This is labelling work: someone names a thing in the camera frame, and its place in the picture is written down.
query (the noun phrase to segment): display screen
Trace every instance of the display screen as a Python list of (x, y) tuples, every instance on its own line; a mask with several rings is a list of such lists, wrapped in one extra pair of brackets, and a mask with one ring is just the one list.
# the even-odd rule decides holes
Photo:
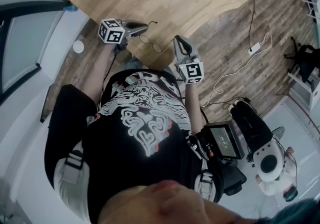
[(228, 136), (228, 133), (224, 127), (210, 128), (215, 142), (223, 156), (236, 157), (236, 153)]

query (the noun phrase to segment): red cable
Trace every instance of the red cable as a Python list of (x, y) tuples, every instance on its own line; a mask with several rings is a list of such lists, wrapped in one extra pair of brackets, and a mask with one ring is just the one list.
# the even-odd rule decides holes
[(314, 121), (312, 120), (312, 118), (308, 115), (308, 113), (297, 103), (296, 100), (294, 100), (291, 95), (287, 95), (304, 113), (305, 115), (309, 118), (310, 122), (313, 124), (313, 126), (315, 127), (315, 129), (317, 130), (317, 132), (319, 133), (319, 141), (320, 141), (320, 131), (319, 128), (317, 127), (317, 125), (314, 123)]

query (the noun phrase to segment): black electronic device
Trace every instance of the black electronic device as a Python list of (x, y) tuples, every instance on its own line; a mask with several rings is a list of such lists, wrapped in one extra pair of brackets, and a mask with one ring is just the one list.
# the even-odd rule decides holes
[(242, 159), (245, 156), (232, 121), (206, 124), (197, 136), (210, 143), (213, 154), (220, 159)]

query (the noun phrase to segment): wooden floor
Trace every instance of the wooden floor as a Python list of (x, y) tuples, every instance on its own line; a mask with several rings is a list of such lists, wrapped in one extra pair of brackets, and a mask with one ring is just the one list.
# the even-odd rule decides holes
[[(213, 92), (219, 77), (236, 72), (245, 65), (248, 55), (248, 32), (253, 12), (253, 0), (240, 8), (229, 10), (201, 26), (190, 38), (198, 47), (205, 68), (205, 79), (198, 85), (201, 105), (205, 105)], [(224, 102), (234, 97), (248, 97), (261, 115), (269, 112), (282, 98), (280, 94), (288, 90), (287, 69), (292, 61), (285, 60), (284, 54), (293, 53), (293, 36), (301, 44), (316, 46), (316, 33), (313, 19), (307, 16), (308, 7), (301, 0), (255, 0), (255, 14), (251, 29), (251, 45), (262, 42), (267, 32), (272, 34), (273, 46), (255, 57), (238, 74), (223, 78), (211, 100)], [(61, 67), (55, 84), (51, 87), (43, 117), (53, 109), (57, 94), (64, 84), (79, 86), (86, 77), (88, 67), (101, 50), (97, 37), (97, 26), (90, 21), (78, 39), (85, 45), (84, 53), (78, 55), (70, 50)], [(266, 37), (262, 49), (270, 44)], [(111, 73), (123, 69), (128, 55), (120, 55)], [(230, 119), (229, 112), (222, 104), (204, 108), (210, 122)]]

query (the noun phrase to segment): white cable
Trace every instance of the white cable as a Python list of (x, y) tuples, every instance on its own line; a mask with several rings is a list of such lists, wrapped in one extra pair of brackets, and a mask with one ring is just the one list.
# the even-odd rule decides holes
[(266, 50), (268, 50), (269, 48), (272, 47), (272, 35), (271, 35), (270, 32), (267, 32), (267, 33), (264, 35), (263, 41), (262, 41), (260, 44), (264, 43), (264, 41), (266, 40), (267, 34), (270, 34), (270, 38), (271, 38), (271, 44), (269, 45), (269, 47), (267, 47), (266, 49), (261, 50), (261, 51), (260, 51), (259, 53), (257, 53), (257, 54), (254, 54), (254, 55), (250, 58), (250, 60), (245, 64), (245, 66), (241, 67), (241, 68), (240, 68), (238, 71), (236, 71), (235, 73), (231, 73), (231, 74), (227, 74), (227, 75), (221, 76), (221, 77), (216, 81), (216, 83), (214, 84), (213, 93), (212, 93), (212, 95), (210, 96), (209, 101), (206, 103), (206, 105), (200, 106), (200, 108), (207, 107), (208, 104), (210, 103), (210, 101), (211, 101), (211, 99), (212, 99), (212, 97), (213, 97), (214, 94), (216, 94), (216, 93), (217, 93), (217, 94), (223, 94), (223, 93), (224, 93), (224, 90), (223, 90), (223, 89), (218, 89), (218, 90), (216, 91), (216, 87), (215, 87), (222, 78), (237, 74), (239, 71), (241, 71), (243, 68), (245, 68), (245, 67), (251, 62), (251, 60), (252, 60), (255, 56), (259, 55), (259, 54), (262, 53), (263, 51), (266, 51)]

